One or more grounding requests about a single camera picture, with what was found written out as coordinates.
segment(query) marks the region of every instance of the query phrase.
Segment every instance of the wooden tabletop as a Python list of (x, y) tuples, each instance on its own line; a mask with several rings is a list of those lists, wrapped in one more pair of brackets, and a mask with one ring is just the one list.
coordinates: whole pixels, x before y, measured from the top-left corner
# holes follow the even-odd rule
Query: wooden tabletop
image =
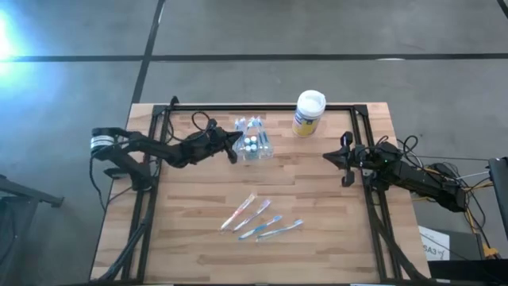
[[(387, 104), (366, 104), (375, 141), (388, 135), (389, 141), (396, 144)], [(152, 106), (133, 105), (127, 129), (147, 134)], [(343, 172), (321, 157), (323, 153), (337, 150), (339, 137), (344, 131), (352, 130), (348, 112), (326, 111), (315, 135), (308, 138), (293, 134), (293, 112), (207, 113), (226, 130), (233, 129), (235, 118), (259, 115), (274, 145), (275, 156), (233, 165), (225, 153), (219, 153), (182, 169), (164, 163), (145, 283), (379, 281), (360, 177), (356, 176), (356, 183), (351, 187), (342, 187)], [(190, 111), (171, 113), (177, 137), (196, 131), (191, 114)], [(129, 185), (129, 179), (116, 181), (111, 195)], [(271, 206), (239, 234), (220, 234), (220, 225), (251, 193), (257, 194), (257, 199), (232, 226), (254, 212), (264, 199), (271, 199)], [(102, 275), (125, 246), (135, 198), (135, 193), (130, 191), (108, 206), (92, 278)], [(387, 200), (397, 243), (418, 270), (429, 276), (410, 193), (391, 187)], [(304, 224), (266, 241), (256, 242), (255, 238), (238, 241), (240, 234), (274, 215), (282, 215), (283, 219), (269, 230), (290, 225), (297, 218), (303, 219)], [(384, 256), (389, 269), (386, 249)]]

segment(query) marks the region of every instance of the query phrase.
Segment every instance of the black metal frame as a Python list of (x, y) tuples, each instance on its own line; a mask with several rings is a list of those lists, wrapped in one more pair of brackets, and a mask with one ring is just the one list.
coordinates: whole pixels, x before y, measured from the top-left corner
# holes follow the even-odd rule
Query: black metal frame
[[(206, 105), (206, 104), (200, 104), (200, 105), (174, 105), (171, 109), (166, 108), (165, 105), (154, 105), (152, 110), (152, 120), (150, 122), (150, 128), (148, 131), (148, 136), (150, 138), (155, 137), (155, 132), (157, 129), (157, 123), (160, 120), (161, 115), (163, 115), (163, 125), (160, 133), (160, 141), (165, 141), (167, 136), (167, 122), (170, 116), (170, 112), (172, 111), (192, 111), (192, 110), (204, 110), (204, 111), (294, 111), (296, 109), (295, 104), (247, 104), (247, 105), (234, 105), (234, 104), (217, 104), (217, 105)], [(364, 129), (367, 137), (367, 143), (370, 146), (374, 145), (374, 138), (372, 135), (371, 130), (371, 123), (370, 118), (368, 116), (368, 109), (366, 105), (328, 105), (326, 107), (326, 110), (336, 110), (336, 111), (344, 111), (348, 112), (351, 117), (352, 122), (352, 132), (354, 135), (354, 140), (357, 144), (362, 144), (362, 139), (360, 135), (360, 126), (358, 122), (358, 117), (360, 116), (362, 118), (362, 121), (364, 123)], [(150, 156), (146, 155), (144, 157), (144, 162), (149, 162)], [(131, 278), (131, 267), (132, 267), (132, 251), (137, 243), (137, 241), (140, 239), (141, 235), (139, 235), (138, 228), (140, 227), (140, 215), (141, 215), (141, 206), (144, 201), (144, 195), (145, 192), (138, 192), (136, 197), (136, 202), (134, 204), (134, 210), (133, 210), (133, 217), (131, 221), (131, 227), (129, 231), (129, 254), (126, 257), (124, 263), (123, 263), (123, 269), (121, 274), (120, 280), (115, 281), (91, 281), (90, 285), (96, 285), (96, 284), (103, 284), (103, 285), (113, 285), (113, 284), (142, 284), (144, 282), (144, 272), (146, 269), (146, 263), (148, 259), (148, 251), (149, 251), (149, 245), (150, 245), (150, 234), (152, 231), (152, 221), (153, 216), (155, 214), (155, 205), (156, 205), (156, 198), (157, 198), (157, 192), (158, 192), (158, 185), (159, 185), (159, 174), (156, 174), (156, 185), (155, 187), (149, 192), (149, 201), (148, 201), (148, 207), (146, 210), (145, 219), (148, 219), (148, 222), (146, 223), (146, 227), (142, 231), (142, 246), (140, 249), (140, 256), (139, 256), (139, 263), (138, 263), (138, 269), (136, 278)], [(367, 212), (369, 217), (369, 222), (371, 224), (371, 236), (372, 236), (372, 244), (373, 244), (373, 250), (375, 254), (376, 259), (376, 266), (379, 274), (379, 280), (380, 282), (384, 282), (386, 280), (391, 280), (387, 277), (387, 269), (385, 266), (384, 258), (383, 258), (383, 250), (381, 246), (381, 241), (379, 239), (380, 233), (379, 228), (382, 227), (386, 234), (389, 236), (389, 238), (394, 242), (394, 236), (393, 236), (393, 228), (390, 221), (390, 215), (388, 212), (388, 205), (386, 196), (383, 192), (379, 193), (379, 205), (380, 210), (382, 214), (382, 219), (380, 220), (378, 218), (378, 215), (375, 211), (375, 204), (372, 197), (372, 190), (371, 188), (364, 184), (364, 194), (366, 198), (366, 204), (367, 204)], [(388, 248), (390, 257), (391, 257), (391, 267), (393, 269), (394, 274), (394, 280), (398, 280), (401, 283), (406, 283), (406, 280), (402, 280), (402, 273), (400, 270), (400, 264), (398, 263), (398, 260), (396, 259), (396, 254), (392, 248)]]

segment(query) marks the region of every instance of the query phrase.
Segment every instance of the concrete floor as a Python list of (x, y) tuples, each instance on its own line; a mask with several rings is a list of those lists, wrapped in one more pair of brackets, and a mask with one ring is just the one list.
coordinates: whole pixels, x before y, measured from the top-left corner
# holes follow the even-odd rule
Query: concrete floor
[[(142, 55), (156, 3), (4, 0), (0, 52)], [(495, 0), (168, 0), (153, 53), (508, 52), (506, 31)], [(139, 70), (139, 62), (0, 64), (9, 134), (0, 173), (66, 197), (60, 209), (37, 211), (20, 284), (87, 280), (103, 216), (87, 175), (90, 131), (125, 126)], [(294, 102), (317, 89), (329, 102), (388, 102), (397, 136), (420, 137), (417, 154), (490, 158), (507, 155), (506, 74), (508, 60), (151, 63), (141, 102)], [(463, 174), (485, 167), (452, 163)], [(102, 167), (96, 178), (108, 190)], [(508, 257), (494, 190), (478, 197), (487, 236)], [(461, 214), (436, 204), (415, 210), (422, 226), (469, 231)]]

